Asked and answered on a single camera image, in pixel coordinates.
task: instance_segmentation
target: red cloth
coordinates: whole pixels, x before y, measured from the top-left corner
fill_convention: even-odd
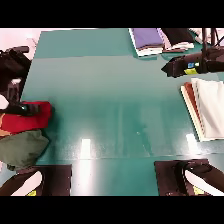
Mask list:
[[[16,134],[23,131],[46,128],[52,115],[52,106],[47,101],[23,102],[24,104],[39,104],[40,112],[31,117],[5,114],[1,129]]]

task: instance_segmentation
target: white floor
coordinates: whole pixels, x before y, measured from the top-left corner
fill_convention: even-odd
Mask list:
[[[0,50],[5,51],[11,47],[29,46],[30,52],[26,54],[33,59],[36,44],[42,31],[52,32],[54,30],[71,29],[96,29],[96,28],[0,28]]]

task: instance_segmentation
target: pile of clothes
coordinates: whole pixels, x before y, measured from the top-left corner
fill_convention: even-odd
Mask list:
[[[129,28],[129,33],[139,57],[194,48],[187,28]]]
[[[49,142],[40,129],[48,126],[52,116],[51,104],[45,101],[23,104],[39,105],[40,111],[33,116],[0,115],[0,161],[10,170],[34,165]]]
[[[224,139],[224,83],[192,78],[181,92],[199,141]]]
[[[190,31],[194,32],[197,36],[195,40],[202,44],[202,28],[189,28]],[[216,28],[218,38],[221,39],[224,36],[224,28]],[[211,44],[211,28],[206,28],[207,31],[207,42]],[[224,46],[224,40],[220,42],[220,46]]]

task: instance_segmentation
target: glossy table surface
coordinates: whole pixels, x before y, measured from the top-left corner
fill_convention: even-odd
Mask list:
[[[158,160],[208,158],[224,170],[224,141],[198,141],[181,95],[191,76],[161,71],[176,55],[139,59],[126,28],[43,32],[22,96],[55,109],[38,164],[72,163],[71,195],[158,195]]]

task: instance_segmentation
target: yellow sticker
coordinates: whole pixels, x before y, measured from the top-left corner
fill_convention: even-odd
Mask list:
[[[199,194],[204,194],[205,193],[203,190],[201,190],[201,189],[199,189],[199,188],[197,188],[195,186],[193,186],[193,188],[194,188],[195,195],[199,195]]]
[[[184,72],[185,72],[187,75],[195,75],[195,74],[198,74],[195,68],[186,69],[186,70],[184,70]]]
[[[31,191],[27,196],[37,196],[37,192],[36,191]]]

